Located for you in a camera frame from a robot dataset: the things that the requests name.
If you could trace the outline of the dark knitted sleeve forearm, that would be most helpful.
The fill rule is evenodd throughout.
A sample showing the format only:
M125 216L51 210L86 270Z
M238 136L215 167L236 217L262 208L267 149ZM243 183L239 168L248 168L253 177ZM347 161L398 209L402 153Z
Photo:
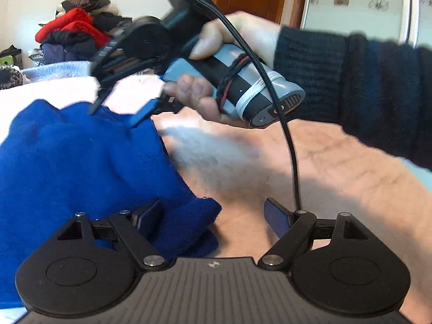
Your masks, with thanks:
M284 27L274 69L305 91L289 120L337 124L367 146L431 168L431 50Z

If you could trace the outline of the person's right hand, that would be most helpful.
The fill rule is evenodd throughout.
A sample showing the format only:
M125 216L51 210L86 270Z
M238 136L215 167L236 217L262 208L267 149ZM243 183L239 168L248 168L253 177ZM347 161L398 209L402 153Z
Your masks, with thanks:
M227 19L241 34L253 52L264 60L268 67L273 67L281 25L246 12L232 13L227 16ZM234 42L234 37L222 22L213 20L206 23L202 28L198 42L190 53L190 58L192 60L206 59L214 55L223 44ZM182 75L175 83L165 83L163 92L195 110L207 121L227 124L232 127L250 128L244 121L233 119L219 111L216 100L212 98L210 83L201 77Z

